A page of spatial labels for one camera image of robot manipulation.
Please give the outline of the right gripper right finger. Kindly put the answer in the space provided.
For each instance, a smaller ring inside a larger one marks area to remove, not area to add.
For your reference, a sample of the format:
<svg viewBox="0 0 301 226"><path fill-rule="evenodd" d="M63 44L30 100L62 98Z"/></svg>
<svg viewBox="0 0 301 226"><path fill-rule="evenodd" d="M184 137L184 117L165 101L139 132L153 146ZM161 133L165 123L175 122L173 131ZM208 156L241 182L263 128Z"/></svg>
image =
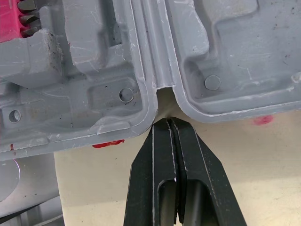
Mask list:
<svg viewBox="0 0 301 226"><path fill-rule="evenodd" d="M222 163L181 119L168 120L176 145L181 181L179 221L184 226L245 226Z"/></svg>

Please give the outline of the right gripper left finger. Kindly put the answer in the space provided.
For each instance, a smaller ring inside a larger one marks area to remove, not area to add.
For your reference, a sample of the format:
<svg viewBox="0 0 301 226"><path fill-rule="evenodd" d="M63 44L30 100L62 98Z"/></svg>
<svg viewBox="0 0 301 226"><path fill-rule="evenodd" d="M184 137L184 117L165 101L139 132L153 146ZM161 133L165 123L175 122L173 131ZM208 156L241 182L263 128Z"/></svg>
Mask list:
<svg viewBox="0 0 301 226"><path fill-rule="evenodd" d="M126 226L172 226L176 169L167 119L152 125L131 165L124 217Z"/></svg>

